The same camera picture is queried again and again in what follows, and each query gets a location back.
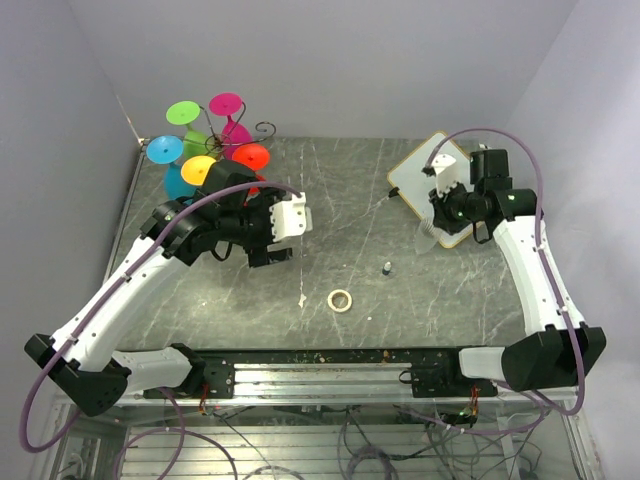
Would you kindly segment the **blue plastic wine glass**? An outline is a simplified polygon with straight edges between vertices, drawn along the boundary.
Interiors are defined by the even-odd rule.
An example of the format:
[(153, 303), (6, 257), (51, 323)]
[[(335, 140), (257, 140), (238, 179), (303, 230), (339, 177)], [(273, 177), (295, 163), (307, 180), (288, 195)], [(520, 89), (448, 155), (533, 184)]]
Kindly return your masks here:
[(146, 157), (152, 163), (166, 168), (163, 183), (170, 200), (192, 197), (195, 193), (196, 187), (187, 183), (181, 175), (183, 153), (183, 141), (173, 135), (158, 136), (146, 147)]

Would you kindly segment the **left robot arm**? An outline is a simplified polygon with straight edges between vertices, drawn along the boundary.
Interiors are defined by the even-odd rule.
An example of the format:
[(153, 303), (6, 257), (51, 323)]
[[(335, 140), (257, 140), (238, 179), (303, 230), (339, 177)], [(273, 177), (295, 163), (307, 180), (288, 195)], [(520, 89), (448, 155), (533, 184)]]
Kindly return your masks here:
[(129, 253), (91, 300), (54, 334), (34, 335), (26, 353), (88, 417), (126, 393), (168, 387), (182, 397), (207, 384), (206, 362), (174, 343), (152, 351), (118, 350), (140, 311), (218, 243), (241, 247), (250, 267), (289, 259), (272, 245), (304, 234), (306, 196), (261, 181), (247, 166), (214, 163), (190, 197), (157, 206)]

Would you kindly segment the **clear plastic cup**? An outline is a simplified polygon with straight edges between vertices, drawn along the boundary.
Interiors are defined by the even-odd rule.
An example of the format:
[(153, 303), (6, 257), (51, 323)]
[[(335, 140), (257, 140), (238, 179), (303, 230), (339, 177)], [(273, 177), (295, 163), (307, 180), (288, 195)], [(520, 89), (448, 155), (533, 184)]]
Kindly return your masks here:
[(441, 230), (434, 225), (434, 219), (425, 217), (421, 220), (414, 235), (414, 249), (417, 255), (431, 251), (439, 243)]

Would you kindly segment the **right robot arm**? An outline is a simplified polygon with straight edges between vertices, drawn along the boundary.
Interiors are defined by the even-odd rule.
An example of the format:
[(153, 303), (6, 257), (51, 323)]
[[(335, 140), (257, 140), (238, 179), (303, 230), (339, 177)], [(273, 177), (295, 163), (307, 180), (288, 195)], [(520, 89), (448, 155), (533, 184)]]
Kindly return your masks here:
[(501, 251), (521, 302), (523, 339), (507, 347), (467, 347), (440, 373), (442, 387), (459, 396), (476, 379), (503, 382), (515, 391), (575, 387), (584, 381), (606, 346), (600, 327), (590, 327), (559, 275), (536, 193), (516, 189), (502, 149), (481, 150), (469, 163), (470, 183), (456, 159), (436, 155), (424, 168), (436, 181), (429, 194), (435, 228), (447, 233), (487, 229)]

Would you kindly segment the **red plastic wine glass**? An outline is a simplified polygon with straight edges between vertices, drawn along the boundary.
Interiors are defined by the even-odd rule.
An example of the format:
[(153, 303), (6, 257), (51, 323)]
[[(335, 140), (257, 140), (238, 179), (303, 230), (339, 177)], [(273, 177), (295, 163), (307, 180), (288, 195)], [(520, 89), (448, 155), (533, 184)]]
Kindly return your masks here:
[(237, 164), (232, 179), (241, 182), (264, 181), (260, 171), (268, 165), (270, 158), (269, 151), (260, 144), (239, 146), (232, 155), (232, 161)]

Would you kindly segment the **pink plastic wine glass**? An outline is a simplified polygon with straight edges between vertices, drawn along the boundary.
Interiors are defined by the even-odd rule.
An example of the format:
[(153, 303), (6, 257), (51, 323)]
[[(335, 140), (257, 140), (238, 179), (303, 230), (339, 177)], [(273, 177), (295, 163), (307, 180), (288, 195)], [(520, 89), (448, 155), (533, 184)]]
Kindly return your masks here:
[(249, 144), (253, 140), (248, 129), (240, 123), (240, 119), (246, 111), (246, 105), (237, 93), (224, 92), (210, 100), (209, 110), (214, 115), (226, 119), (226, 124), (219, 138), (222, 155), (231, 160), (233, 153), (239, 146)]

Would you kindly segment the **green plastic wine glass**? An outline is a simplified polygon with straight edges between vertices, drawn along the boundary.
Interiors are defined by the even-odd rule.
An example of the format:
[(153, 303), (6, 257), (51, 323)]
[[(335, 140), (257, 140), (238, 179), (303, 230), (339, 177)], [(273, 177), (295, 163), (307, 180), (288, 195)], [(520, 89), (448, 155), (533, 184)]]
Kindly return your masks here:
[(186, 129), (183, 137), (184, 150), (182, 157), (184, 161), (197, 156), (209, 156), (216, 160), (219, 159), (219, 155), (213, 148), (207, 146), (209, 136), (194, 127), (194, 123), (201, 113), (200, 106), (191, 100), (178, 101), (169, 106), (166, 111), (166, 120), (170, 124), (182, 126)]

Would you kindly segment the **orange plastic wine glass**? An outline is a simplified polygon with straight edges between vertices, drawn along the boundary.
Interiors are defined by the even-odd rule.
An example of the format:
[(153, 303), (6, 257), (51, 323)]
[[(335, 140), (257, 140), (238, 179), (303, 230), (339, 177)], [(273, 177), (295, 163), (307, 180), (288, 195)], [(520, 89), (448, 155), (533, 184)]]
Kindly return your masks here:
[(189, 185), (202, 186), (210, 168), (217, 162), (214, 157), (198, 155), (186, 160), (181, 167), (181, 177)]

